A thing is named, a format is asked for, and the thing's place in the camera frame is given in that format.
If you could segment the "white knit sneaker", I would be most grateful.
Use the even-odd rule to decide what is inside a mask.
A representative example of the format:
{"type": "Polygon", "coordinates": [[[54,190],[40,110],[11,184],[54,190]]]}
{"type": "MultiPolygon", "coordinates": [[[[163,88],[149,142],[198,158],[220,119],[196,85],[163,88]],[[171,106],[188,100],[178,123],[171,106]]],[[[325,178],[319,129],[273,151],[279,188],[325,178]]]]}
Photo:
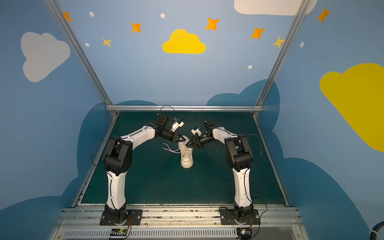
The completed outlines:
{"type": "Polygon", "coordinates": [[[189,169],[193,166],[193,149],[187,148],[186,144],[190,141],[187,136],[183,135],[184,142],[179,142],[178,147],[181,152],[181,166],[185,169],[189,169]]]}

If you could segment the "white shoelace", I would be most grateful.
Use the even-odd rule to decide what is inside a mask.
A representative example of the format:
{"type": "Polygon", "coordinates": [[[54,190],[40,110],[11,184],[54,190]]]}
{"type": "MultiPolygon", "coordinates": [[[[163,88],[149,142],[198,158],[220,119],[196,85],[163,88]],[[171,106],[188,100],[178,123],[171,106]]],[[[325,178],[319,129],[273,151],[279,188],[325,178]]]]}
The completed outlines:
{"type": "Polygon", "coordinates": [[[168,144],[166,144],[166,143],[163,143],[163,144],[166,146],[165,148],[162,148],[163,150],[166,150],[166,151],[174,153],[174,154],[180,154],[181,153],[180,149],[172,150],[168,144]]]}

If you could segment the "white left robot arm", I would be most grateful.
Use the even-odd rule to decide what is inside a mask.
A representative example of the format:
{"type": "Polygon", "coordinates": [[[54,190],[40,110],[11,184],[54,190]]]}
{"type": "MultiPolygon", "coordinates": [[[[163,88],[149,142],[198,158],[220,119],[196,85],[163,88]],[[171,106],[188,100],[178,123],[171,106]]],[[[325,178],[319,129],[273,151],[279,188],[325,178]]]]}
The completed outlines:
{"type": "Polygon", "coordinates": [[[108,177],[108,200],[102,213],[101,226],[129,226],[130,214],[127,211],[125,196],[126,176],[132,165],[135,148],[156,137],[173,143],[186,139],[177,132],[184,125],[181,119],[174,118],[168,126],[169,117],[158,113],[156,121],[145,124],[142,128],[111,139],[105,149],[103,164],[108,177]]]}

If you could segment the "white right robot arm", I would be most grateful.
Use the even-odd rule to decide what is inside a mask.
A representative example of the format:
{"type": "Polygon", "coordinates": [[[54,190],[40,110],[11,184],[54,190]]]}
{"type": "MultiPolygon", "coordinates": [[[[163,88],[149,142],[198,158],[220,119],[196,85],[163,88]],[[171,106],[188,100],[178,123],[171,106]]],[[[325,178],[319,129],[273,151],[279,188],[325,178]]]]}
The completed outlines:
{"type": "Polygon", "coordinates": [[[192,129],[193,137],[186,147],[201,149],[212,141],[221,142],[226,149],[226,159],[232,169],[235,181],[234,217],[238,223],[246,223],[254,214],[254,204],[250,194],[250,171],[254,160],[246,135],[238,135],[215,125],[212,120],[204,121],[205,132],[192,129]]]}

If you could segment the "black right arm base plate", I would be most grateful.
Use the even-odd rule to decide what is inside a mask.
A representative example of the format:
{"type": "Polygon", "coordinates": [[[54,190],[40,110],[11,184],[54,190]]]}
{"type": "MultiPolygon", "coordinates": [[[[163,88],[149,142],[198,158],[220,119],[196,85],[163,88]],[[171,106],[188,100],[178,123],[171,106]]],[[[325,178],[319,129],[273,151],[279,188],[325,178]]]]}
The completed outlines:
{"type": "Polygon", "coordinates": [[[261,223],[258,210],[247,216],[241,216],[236,210],[225,207],[219,208],[222,225],[259,225],[261,223]]]}

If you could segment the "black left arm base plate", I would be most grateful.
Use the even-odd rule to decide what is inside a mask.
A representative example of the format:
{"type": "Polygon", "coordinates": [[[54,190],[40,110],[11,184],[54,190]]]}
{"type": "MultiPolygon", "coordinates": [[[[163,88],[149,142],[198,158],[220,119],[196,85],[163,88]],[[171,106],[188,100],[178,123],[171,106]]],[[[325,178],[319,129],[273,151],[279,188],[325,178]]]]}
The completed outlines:
{"type": "Polygon", "coordinates": [[[139,226],[142,219],[143,210],[126,210],[119,211],[107,208],[102,213],[100,226],[139,226]]]}

